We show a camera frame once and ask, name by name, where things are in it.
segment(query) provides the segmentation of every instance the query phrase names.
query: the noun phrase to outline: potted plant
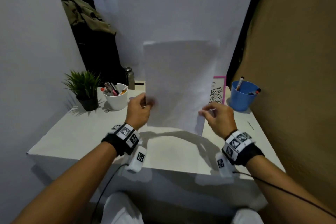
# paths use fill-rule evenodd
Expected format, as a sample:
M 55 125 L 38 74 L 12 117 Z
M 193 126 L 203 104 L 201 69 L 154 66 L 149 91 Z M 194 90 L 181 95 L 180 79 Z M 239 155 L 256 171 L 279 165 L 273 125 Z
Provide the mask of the potted plant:
M 75 72 L 65 74 L 65 82 L 69 90 L 75 93 L 76 98 L 86 111 L 93 111 L 98 108 L 97 87 L 100 84 L 99 76 L 95 76 L 90 71 Z

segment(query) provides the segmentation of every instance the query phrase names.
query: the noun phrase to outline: white cup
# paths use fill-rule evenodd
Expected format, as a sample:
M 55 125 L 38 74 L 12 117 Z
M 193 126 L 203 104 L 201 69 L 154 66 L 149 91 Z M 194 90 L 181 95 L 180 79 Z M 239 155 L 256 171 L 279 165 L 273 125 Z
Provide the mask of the white cup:
M 121 93 L 122 90 L 126 87 L 126 85 L 118 83 L 116 87 L 119 93 Z M 120 96 L 108 96 L 105 94 L 104 96 L 113 110 L 121 110 L 127 106 L 127 93 L 128 93 L 128 89 L 126 90 L 124 94 Z

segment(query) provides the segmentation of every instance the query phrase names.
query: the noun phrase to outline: person's left hand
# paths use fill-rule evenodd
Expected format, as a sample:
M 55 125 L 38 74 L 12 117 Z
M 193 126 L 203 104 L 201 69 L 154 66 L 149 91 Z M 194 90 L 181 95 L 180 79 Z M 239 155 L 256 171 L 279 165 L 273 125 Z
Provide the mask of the person's left hand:
M 127 115 L 125 123 L 131 125 L 135 130 L 138 130 L 148 121 L 153 102 L 146 104 L 145 93 L 142 93 L 131 99 L 127 106 Z

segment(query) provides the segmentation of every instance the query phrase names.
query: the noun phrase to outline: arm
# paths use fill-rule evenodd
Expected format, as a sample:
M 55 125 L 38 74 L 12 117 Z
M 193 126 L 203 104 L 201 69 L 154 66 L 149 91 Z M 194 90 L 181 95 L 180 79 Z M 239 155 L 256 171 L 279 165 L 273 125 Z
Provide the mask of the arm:
M 216 117 L 213 117 L 208 112 L 208 110 L 214 108 L 216 109 Z M 233 130 L 237 129 L 233 109 L 228 106 L 219 103 L 210 103 L 205 106 L 199 114 L 205 116 L 212 130 L 221 138 L 226 138 L 226 136 L 228 136 Z M 312 196 L 264 156 L 259 155 L 251 158 L 247 162 L 246 168 L 251 175 L 301 196 L 330 211 L 330 209 L 318 201 L 314 196 Z M 275 207 L 277 212 L 284 220 L 287 221 L 287 223 L 336 223 L 335 218 L 308 204 L 307 202 L 273 188 L 263 182 L 257 180 L 255 182 L 263 192 L 268 203 Z
M 138 130 L 147 122 L 151 105 L 142 107 L 145 94 L 128 103 L 125 122 Z M 90 200 L 117 153 L 102 142 L 32 200 L 13 224 L 71 223 Z

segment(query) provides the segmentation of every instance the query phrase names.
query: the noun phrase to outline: black plant pot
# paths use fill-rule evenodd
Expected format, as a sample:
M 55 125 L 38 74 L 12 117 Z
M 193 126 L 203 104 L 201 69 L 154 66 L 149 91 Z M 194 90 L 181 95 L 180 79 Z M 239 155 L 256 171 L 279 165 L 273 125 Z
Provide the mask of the black plant pot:
M 78 99 L 79 103 L 82 104 L 83 108 L 86 111 L 93 111 L 98 108 L 98 95 L 96 95 L 93 99 L 89 100 L 80 100 Z

